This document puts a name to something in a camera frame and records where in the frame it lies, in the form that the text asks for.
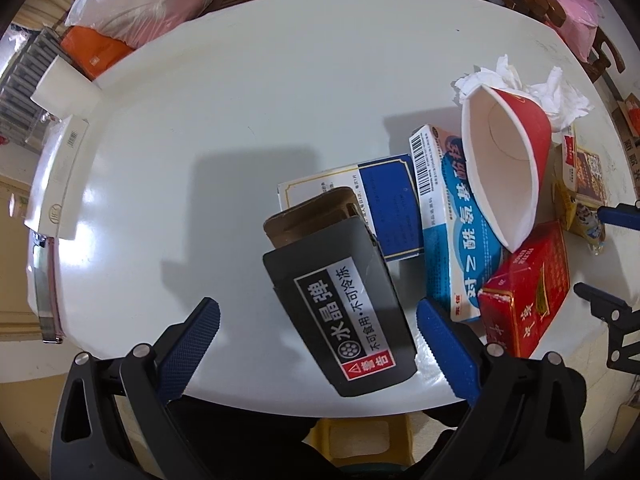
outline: wall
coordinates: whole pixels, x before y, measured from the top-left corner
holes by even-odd
[[[28,186],[38,165],[38,155],[10,142],[0,146],[0,175],[17,180]]]

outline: orange bag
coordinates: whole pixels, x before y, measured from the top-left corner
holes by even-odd
[[[87,27],[71,28],[60,45],[91,80],[133,52],[122,41]]]

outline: white tissue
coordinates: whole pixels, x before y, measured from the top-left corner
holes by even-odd
[[[431,348],[429,348],[422,334],[418,332],[417,335],[414,336],[414,341],[416,349],[415,366],[418,368],[420,378],[429,386],[434,386],[441,381],[446,381],[436,358],[431,352]]]
[[[456,81],[460,101],[466,99],[481,84],[533,99],[545,111],[553,132],[567,128],[578,117],[593,110],[589,100],[564,80],[559,66],[551,69],[545,83],[523,85],[518,71],[509,64],[509,58],[505,54],[498,58],[495,71],[481,68],[480,72]]]

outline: paper cup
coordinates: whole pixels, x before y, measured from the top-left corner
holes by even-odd
[[[60,56],[42,75],[31,100],[59,119],[76,115],[87,119],[102,91]]]
[[[531,99],[481,85],[462,105],[469,185],[508,250],[533,229],[551,144],[551,124]]]

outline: red cigarette box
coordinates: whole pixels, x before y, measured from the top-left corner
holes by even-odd
[[[478,293],[487,342],[529,357],[568,291],[560,222],[539,224]]]

